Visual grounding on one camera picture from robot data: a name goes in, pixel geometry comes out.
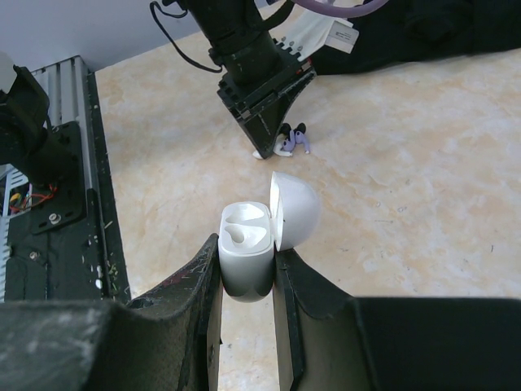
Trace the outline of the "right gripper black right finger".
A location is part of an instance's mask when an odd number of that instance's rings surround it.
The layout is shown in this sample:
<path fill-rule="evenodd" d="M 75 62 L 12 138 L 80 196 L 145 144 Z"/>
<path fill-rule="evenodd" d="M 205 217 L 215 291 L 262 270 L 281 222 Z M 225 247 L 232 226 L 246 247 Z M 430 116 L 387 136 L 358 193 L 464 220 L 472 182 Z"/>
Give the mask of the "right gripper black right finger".
<path fill-rule="evenodd" d="M 517 390 L 520 302 L 354 297 L 293 250 L 275 256 L 283 390 Z"/>

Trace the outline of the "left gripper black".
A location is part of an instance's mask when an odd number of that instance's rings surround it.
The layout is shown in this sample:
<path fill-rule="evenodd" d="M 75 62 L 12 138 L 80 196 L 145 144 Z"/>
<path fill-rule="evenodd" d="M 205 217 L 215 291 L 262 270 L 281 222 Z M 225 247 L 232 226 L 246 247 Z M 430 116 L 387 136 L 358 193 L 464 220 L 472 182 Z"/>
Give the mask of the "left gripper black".
<path fill-rule="evenodd" d="M 288 112 L 302 91 L 316 77 L 310 59 L 300 60 L 300 52 L 273 39 L 278 62 L 259 81 L 237 85 L 229 74 L 218 84 L 217 95 L 239 123 L 254 148 L 272 156 L 276 138 Z"/>

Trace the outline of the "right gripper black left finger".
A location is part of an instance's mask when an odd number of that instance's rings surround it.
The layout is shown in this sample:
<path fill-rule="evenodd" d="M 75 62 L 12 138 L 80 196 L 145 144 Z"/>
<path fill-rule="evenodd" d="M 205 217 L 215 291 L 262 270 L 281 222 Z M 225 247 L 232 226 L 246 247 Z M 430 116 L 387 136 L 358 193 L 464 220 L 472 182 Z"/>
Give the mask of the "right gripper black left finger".
<path fill-rule="evenodd" d="M 1 307 L 4 390 L 215 390 L 223 287 L 217 235 L 130 303 Z"/>

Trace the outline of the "white earbud charging case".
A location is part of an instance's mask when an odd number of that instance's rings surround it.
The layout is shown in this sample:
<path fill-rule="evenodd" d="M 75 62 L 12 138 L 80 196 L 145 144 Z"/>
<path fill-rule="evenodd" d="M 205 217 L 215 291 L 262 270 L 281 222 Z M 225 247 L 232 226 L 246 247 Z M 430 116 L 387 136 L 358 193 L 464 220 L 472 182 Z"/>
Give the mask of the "white earbud charging case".
<path fill-rule="evenodd" d="M 221 213 L 218 257 L 226 293 L 239 302 L 266 297 L 274 283 L 275 253 L 312 236 L 321 202 L 306 181 L 272 172 L 269 203 L 243 201 Z"/>

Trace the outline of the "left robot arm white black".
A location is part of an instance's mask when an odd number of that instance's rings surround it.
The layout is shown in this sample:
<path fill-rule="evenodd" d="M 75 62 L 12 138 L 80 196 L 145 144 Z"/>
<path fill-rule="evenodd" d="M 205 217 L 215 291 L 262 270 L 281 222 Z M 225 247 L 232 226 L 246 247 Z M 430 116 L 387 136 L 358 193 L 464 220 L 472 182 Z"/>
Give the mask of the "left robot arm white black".
<path fill-rule="evenodd" d="M 179 18 L 192 15 L 208 39 L 220 73 L 217 94 L 260 157 L 274 153 L 284 119 L 298 95 L 315 78 L 309 59 L 286 48 L 270 30 L 291 14 L 284 2 L 263 19 L 253 1 L 180 1 Z"/>

